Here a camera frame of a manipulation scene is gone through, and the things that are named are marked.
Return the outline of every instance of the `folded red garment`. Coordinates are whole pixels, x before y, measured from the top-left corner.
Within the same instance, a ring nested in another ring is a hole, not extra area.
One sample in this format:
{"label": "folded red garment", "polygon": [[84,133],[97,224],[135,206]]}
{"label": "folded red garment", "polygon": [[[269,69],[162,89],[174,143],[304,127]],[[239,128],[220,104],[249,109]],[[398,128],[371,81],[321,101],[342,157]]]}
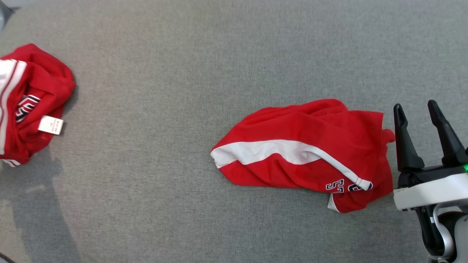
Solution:
{"label": "folded red garment", "polygon": [[335,99],[265,108],[234,126],[211,156],[235,184],[327,192],[328,208],[351,212],[393,190],[386,154],[395,135],[382,120]]}
{"label": "folded red garment", "polygon": [[70,69],[34,44],[0,58],[0,159],[18,166],[46,147],[53,134],[39,122],[61,118],[74,87]]}

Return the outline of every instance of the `clothing label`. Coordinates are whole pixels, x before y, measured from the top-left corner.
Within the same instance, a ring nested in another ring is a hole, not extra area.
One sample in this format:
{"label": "clothing label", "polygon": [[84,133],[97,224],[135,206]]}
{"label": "clothing label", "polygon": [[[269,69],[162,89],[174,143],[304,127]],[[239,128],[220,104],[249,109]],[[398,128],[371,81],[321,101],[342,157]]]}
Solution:
{"label": "clothing label", "polygon": [[51,116],[42,116],[38,130],[59,135],[62,131],[63,120]]}

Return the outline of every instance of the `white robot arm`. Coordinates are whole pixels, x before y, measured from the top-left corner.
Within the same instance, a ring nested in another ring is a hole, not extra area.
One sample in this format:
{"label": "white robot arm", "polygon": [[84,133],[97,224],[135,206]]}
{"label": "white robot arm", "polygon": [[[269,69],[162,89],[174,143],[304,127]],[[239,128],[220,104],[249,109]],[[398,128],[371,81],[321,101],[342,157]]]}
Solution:
{"label": "white robot arm", "polygon": [[424,167],[406,129],[408,121],[403,109],[395,105],[396,152],[401,174],[394,201],[398,210],[416,211],[431,262],[468,263],[468,213],[439,214],[440,208],[468,207],[468,149],[465,150],[437,103],[429,101],[428,108],[444,152],[442,165]]}

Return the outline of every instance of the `jersey number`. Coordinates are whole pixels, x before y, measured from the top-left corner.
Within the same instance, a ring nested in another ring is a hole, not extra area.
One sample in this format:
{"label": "jersey number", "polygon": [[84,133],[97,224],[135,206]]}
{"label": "jersey number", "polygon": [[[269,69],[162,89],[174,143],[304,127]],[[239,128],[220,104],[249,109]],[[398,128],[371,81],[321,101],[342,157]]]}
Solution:
{"label": "jersey number", "polygon": [[338,181],[336,181],[336,182],[329,183],[329,184],[325,185],[325,189],[327,189],[328,191],[330,191],[330,190],[336,188],[337,191],[336,191],[336,192],[333,192],[332,194],[344,193],[343,185],[344,185],[344,179],[341,179],[341,180],[338,180]]}
{"label": "jersey number", "polygon": [[23,99],[18,104],[16,108],[16,122],[20,122],[26,118],[28,113],[30,113],[35,106],[39,103],[41,99],[33,95],[23,96]]}
{"label": "jersey number", "polygon": [[[368,189],[368,190],[372,189],[372,187],[374,187],[374,185],[371,183],[371,184],[369,185],[369,189]],[[360,187],[359,187],[357,184],[355,184],[355,183],[352,184],[352,185],[350,185],[350,186],[348,186],[348,191],[349,191],[349,192],[354,192],[354,191],[359,191],[359,190],[362,190],[362,188],[360,188]]]}

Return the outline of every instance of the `gray carpet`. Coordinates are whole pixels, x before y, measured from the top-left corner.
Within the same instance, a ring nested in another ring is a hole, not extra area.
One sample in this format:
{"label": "gray carpet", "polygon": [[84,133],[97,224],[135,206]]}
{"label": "gray carpet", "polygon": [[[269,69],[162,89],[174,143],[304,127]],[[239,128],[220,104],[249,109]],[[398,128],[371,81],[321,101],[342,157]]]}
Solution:
{"label": "gray carpet", "polygon": [[[16,12],[0,54],[35,43],[70,66],[63,136],[0,170],[0,251],[18,262],[425,263],[389,195],[339,214],[328,195],[232,185],[210,150],[267,106],[401,103],[427,165],[435,99],[468,143],[468,3],[56,0]],[[388,158],[396,171],[395,147]]]}

